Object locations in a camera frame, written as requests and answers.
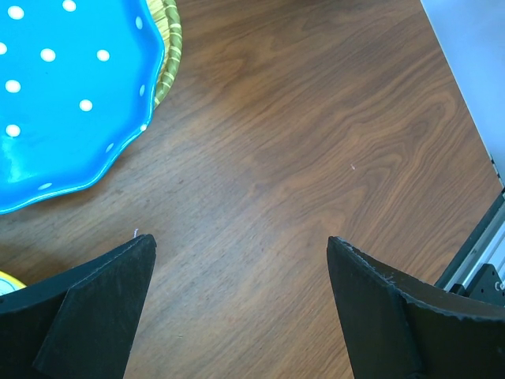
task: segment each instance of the blue plate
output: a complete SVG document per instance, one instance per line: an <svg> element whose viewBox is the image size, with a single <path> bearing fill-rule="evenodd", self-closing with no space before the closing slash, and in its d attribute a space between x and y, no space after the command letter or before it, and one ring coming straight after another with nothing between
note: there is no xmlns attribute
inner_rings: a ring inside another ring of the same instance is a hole
<svg viewBox="0 0 505 379"><path fill-rule="evenodd" d="M163 55L145 0L2 0L0 214L96 183L151 121Z"/></svg>

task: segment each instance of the yellow object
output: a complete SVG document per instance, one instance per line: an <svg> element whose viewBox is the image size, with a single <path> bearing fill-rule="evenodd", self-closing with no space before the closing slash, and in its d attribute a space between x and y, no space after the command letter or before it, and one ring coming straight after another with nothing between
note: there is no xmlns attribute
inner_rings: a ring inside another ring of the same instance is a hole
<svg viewBox="0 0 505 379"><path fill-rule="evenodd" d="M156 85L155 107L157 107L174 83L182 55L181 18L175 0L148 0L149 11L165 44L163 68Z"/></svg>
<svg viewBox="0 0 505 379"><path fill-rule="evenodd" d="M0 296L20 290L26 286L9 274L0 271Z"/></svg>

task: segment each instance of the table surface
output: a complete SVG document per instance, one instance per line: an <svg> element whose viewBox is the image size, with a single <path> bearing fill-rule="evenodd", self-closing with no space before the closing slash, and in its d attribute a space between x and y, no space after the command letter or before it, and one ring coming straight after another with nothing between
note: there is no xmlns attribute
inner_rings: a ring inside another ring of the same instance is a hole
<svg viewBox="0 0 505 379"><path fill-rule="evenodd" d="M419 1L181 0L184 57L96 186L0 217L30 284L151 233L125 377L352 377L340 235L434 283L500 191Z"/></svg>

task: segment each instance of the white polka dot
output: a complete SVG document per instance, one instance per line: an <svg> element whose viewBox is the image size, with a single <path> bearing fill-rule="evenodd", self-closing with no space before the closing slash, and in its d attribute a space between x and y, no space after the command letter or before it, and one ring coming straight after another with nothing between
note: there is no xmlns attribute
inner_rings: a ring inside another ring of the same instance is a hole
<svg viewBox="0 0 505 379"><path fill-rule="evenodd" d="M43 49L40 51L40 57L46 62L53 62L56 59L56 53L51 49Z"/></svg>
<svg viewBox="0 0 505 379"><path fill-rule="evenodd" d="M20 20L24 17L24 11L20 6L10 6L7 9L7 13L9 14L10 18L13 18L14 20Z"/></svg>
<svg viewBox="0 0 505 379"><path fill-rule="evenodd" d="M7 81L6 90L11 93L19 92L21 90L21 84L19 84L19 81Z"/></svg>
<svg viewBox="0 0 505 379"><path fill-rule="evenodd" d="M6 133L9 137L17 137L21 134L21 128L17 125L8 125L6 127Z"/></svg>
<svg viewBox="0 0 505 379"><path fill-rule="evenodd" d="M84 112L89 112L93 108L93 103L87 99L81 100L79 108Z"/></svg>
<svg viewBox="0 0 505 379"><path fill-rule="evenodd" d="M72 0L65 0L63 2L63 9L66 10L67 12L73 12L74 10L76 10L76 3L73 2Z"/></svg>
<svg viewBox="0 0 505 379"><path fill-rule="evenodd" d="M42 184L40 187L39 187L39 190L45 190L46 188L49 188L53 185L53 183L46 183L46 184Z"/></svg>
<svg viewBox="0 0 505 379"><path fill-rule="evenodd" d="M98 50L96 52L96 57L102 61L102 62L105 62L105 61L108 61L109 58L110 58L110 54L107 50Z"/></svg>

